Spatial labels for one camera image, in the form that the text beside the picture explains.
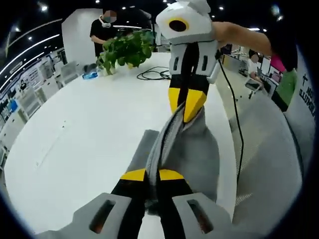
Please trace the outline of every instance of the potted plant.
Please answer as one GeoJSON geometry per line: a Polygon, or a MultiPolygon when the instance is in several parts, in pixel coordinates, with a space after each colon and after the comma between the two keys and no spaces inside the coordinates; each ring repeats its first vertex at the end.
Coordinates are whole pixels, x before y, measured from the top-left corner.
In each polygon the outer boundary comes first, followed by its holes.
{"type": "Polygon", "coordinates": [[[106,69],[112,75],[115,63],[120,66],[128,65],[129,68],[139,67],[152,55],[153,35],[149,31],[135,31],[127,36],[121,36],[106,41],[103,44],[104,52],[100,55],[97,65],[106,69]]]}

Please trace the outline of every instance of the green plant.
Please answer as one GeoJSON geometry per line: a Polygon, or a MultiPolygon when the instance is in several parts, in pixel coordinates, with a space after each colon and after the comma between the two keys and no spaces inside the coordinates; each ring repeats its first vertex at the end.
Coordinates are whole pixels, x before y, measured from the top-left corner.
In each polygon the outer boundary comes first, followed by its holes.
{"type": "Polygon", "coordinates": [[[115,63],[120,66],[139,67],[152,55],[153,35],[149,31],[136,31],[128,36],[110,39],[103,44],[104,52],[100,55],[97,65],[105,68],[109,75],[115,63]]]}

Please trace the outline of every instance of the black circular eye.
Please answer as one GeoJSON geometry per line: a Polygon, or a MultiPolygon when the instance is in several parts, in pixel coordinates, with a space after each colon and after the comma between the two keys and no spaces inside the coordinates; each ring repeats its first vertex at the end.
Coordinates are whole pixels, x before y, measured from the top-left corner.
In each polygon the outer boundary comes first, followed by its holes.
{"type": "Polygon", "coordinates": [[[173,20],[169,23],[169,27],[174,31],[185,31],[187,29],[187,26],[184,22],[179,20],[173,20]]]}

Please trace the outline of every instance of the power cord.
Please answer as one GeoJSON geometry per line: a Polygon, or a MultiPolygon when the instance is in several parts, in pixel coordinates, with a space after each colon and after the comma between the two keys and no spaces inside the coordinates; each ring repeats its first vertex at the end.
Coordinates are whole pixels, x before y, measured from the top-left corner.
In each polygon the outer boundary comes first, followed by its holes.
{"type": "Polygon", "coordinates": [[[243,153],[244,153],[244,138],[243,138],[243,134],[241,132],[241,127],[240,127],[240,123],[239,123],[239,118],[238,118],[238,112],[237,112],[237,106],[236,106],[236,99],[235,99],[235,94],[234,94],[234,91],[233,91],[233,88],[231,87],[231,84],[226,76],[226,73],[224,71],[224,68],[223,68],[223,65],[222,63],[220,62],[220,59],[218,59],[218,62],[219,62],[219,65],[220,65],[220,68],[224,74],[224,77],[227,81],[227,84],[229,85],[229,88],[231,90],[231,94],[233,95],[233,101],[234,101],[234,108],[235,108],[235,114],[236,114],[236,119],[237,119],[237,125],[238,125],[238,129],[239,129],[239,134],[240,134],[240,139],[241,139],[241,153],[240,153],[240,161],[239,161],[239,170],[238,170],[238,175],[237,175],[237,184],[238,184],[238,181],[239,181],[239,175],[240,175],[240,171],[241,171],[241,164],[242,164],[242,161],[243,161],[243,153]]]}
{"type": "Polygon", "coordinates": [[[168,67],[155,66],[155,67],[152,67],[152,68],[148,69],[147,71],[144,71],[144,72],[138,74],[137,78],[139,80],[144,80],[144,81],[158,81],[158,80],[170,80],[171,76],[169,74],[169,68],[168,67]],[[163,68],[163,69],[166,69],[166,70],[164,70],[164,71],[156,71],[156,70],[154,70],[156,68],[163,68]],[[149,73],[157,73],[157,74],[159,74],[160,77],[159,78],[147,77],[146,74],[149,74],[149,73]]]}

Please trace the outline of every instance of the round white table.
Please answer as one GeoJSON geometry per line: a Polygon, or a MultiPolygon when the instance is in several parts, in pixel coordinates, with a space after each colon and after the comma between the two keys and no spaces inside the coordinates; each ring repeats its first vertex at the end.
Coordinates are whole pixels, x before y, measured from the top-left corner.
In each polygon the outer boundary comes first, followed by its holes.
{"type": "MultiPolygon", "coordinates": [[[[11,202],[31,232],[59,230],[73,213],[103,192],[110,193],[146,129],[160,131],[171,115],[169,81],[136,75],[168,66],[169,53],[154,53],[139,68],[120,67],[113,76],[74,80],[27,122],[4,171],[11,202]]],[[[206,123],[220,154],[217,204],[233,217],[236,160],[232,135],[217,88],[210,85],[206,123]]],[[[139,238],[163,238],[160,220],[146,215],[139,238]]]]}

